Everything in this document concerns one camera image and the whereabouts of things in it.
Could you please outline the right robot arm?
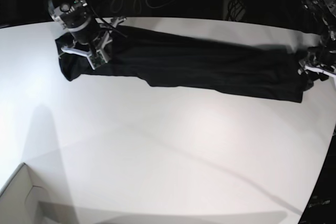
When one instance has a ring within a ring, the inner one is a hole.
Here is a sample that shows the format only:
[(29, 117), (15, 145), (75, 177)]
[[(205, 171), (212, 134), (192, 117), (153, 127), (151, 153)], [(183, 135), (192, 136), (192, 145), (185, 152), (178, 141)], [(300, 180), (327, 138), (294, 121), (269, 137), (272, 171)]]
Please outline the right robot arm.
[(108, 22), (93, 8), (93, 0), (49, 0), (48, 11), (67, 36), (58, 40), (58, 56), (85, 58), (92, 69), (111, 60), (113, 37), (124, 34), (117, 26), (125, 17), (112, 17)]

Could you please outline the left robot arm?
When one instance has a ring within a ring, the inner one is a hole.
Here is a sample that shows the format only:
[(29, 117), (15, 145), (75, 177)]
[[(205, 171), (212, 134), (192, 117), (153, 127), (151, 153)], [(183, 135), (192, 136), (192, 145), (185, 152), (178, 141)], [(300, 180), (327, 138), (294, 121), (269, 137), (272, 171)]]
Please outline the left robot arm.
[(335, 79), (335, 0), (302, 0), (304, 8), (323, 23), (320, 44), (307, 50), (299, 73), (314, 72), (320, 79)]

